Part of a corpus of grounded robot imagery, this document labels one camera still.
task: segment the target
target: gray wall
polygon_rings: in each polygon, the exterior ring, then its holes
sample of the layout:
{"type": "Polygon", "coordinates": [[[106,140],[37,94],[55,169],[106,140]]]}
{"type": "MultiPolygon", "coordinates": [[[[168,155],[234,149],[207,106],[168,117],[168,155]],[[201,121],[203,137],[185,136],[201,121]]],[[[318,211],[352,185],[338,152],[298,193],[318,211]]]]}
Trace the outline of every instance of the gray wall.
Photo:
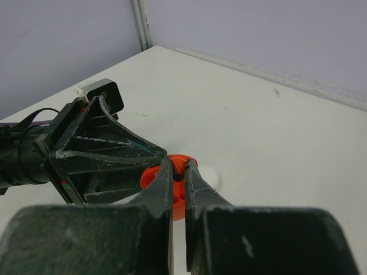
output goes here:
{"type": "Polygon", "coordinates": [[[154,45],[367,103],[366,0],[148,0],[154,45]]]}
{"type": "Polygon", "coordinates": [[[139,52],[129,0],[0,0],[0,118],[139,52]]]}

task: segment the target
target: orange plastic toy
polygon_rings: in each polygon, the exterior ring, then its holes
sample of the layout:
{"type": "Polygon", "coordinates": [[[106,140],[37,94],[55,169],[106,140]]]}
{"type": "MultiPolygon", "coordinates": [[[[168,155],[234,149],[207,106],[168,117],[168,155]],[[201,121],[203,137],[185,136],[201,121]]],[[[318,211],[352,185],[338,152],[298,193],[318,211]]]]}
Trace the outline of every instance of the orange plastic toy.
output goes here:
{"type": "MultiPolygon", "coordinates": [[[[185,217],[185,166],[188,159],[185,155],[169,155],[173,170],[173,220],[185,217]]],[[[154,179],[160,166],[146,168],[140,178],[140,186],[145,189],[154,179]]]]}

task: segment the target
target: table surface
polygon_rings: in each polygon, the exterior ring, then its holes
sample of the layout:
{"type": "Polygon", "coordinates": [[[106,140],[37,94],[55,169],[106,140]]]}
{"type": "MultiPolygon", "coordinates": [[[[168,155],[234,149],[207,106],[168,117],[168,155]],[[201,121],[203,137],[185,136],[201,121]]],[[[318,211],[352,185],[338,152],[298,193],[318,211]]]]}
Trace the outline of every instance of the table surface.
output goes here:
{"type": "MultiPolygon", "coordinates": [[[[367,274],[367,113],[157,46],[87,81],[102,78],[119,86],[123,125],[217,171],[234,205],[331,212],[367,274]]],[[[4,121],[61,109],[73,90],[4,121]]],[[[50,183],[10,188],[0,198],[0,230],[21,207],[45,203],[64,203],[50,183]]],[[[174,269],[186,273],[183,220],[174,223],[174,269]]]]}

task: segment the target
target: white table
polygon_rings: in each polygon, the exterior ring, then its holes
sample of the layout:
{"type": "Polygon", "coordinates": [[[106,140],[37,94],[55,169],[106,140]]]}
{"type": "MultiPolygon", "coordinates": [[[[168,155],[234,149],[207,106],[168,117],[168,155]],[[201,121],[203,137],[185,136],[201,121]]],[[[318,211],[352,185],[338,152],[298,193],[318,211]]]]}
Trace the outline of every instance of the white table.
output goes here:
{"type": "MultiPolygon", "coordinates": [[[[221,195],[234,205],[331,212],[367,274],[367,113],[160,47],[91,77],[102,78],[118,83],[123,125],[169,154],[215,169],[221,195]]],[[[73,89],[5,121],[61,109],[73,89]]],[[[63,200],[49,183],[10,188],[0,198],[0,229],[36,203],[63,200]]],[[[184,221],[174,223],[174,268],[185,273],[184,221]]]]}

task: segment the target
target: white wall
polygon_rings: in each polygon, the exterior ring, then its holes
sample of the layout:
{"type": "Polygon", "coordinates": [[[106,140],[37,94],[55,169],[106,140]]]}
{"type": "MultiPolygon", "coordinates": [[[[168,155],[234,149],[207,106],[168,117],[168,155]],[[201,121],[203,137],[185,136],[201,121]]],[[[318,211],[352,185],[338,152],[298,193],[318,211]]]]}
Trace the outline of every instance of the white wall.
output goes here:
{"type": "Polygon", "coordinates": [[[147,0],[154,45],[367,103],[366,0],[147,0]]]}
{"type": "Polygon", "coordinates": [[[129,0],[0,0],[0,117],[139,52],[129,0]]]}

